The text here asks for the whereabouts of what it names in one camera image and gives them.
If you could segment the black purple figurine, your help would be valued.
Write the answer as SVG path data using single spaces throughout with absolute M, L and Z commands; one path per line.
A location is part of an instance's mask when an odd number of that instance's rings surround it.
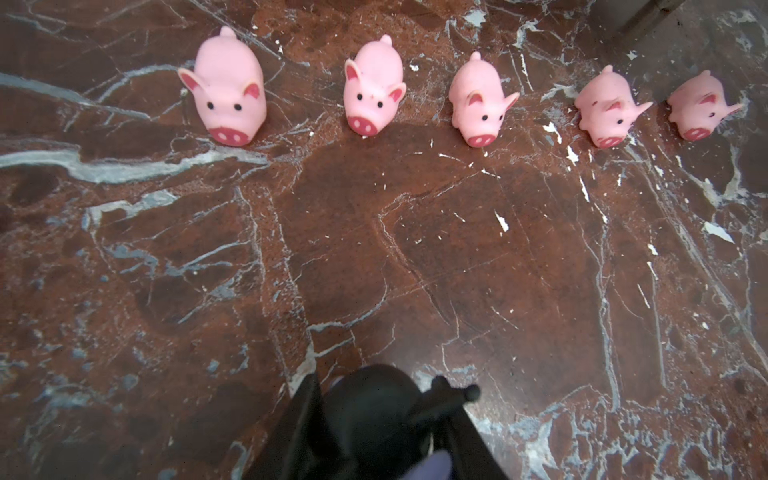
M 322 397 L 314 446 L 351 467 L 353 479 L 404 479 L 428 458 L 438 423 L 480 395 L 477 385 L 457 388 L 443 377 L 423 392 L 394 366 L 363 367 Z

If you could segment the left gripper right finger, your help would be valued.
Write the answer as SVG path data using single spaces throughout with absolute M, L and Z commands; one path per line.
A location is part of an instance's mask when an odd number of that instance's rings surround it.
M 437 376 L 430 390 L 438 394 L 442 403 L 433 427 L 434 446 L 450 454 L 451 478 L 508 480 L 465 409 L 466 404 L 480 399 L 480 387 L 472 384 L 456 388 L 445 377 Z

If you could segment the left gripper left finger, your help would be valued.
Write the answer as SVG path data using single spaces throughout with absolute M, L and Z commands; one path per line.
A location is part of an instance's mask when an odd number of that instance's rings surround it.
M 334 457 L 336 443 L 322 407 L 317 375 L 309 374 L 243 479 L 302 479 L 321 460 Z

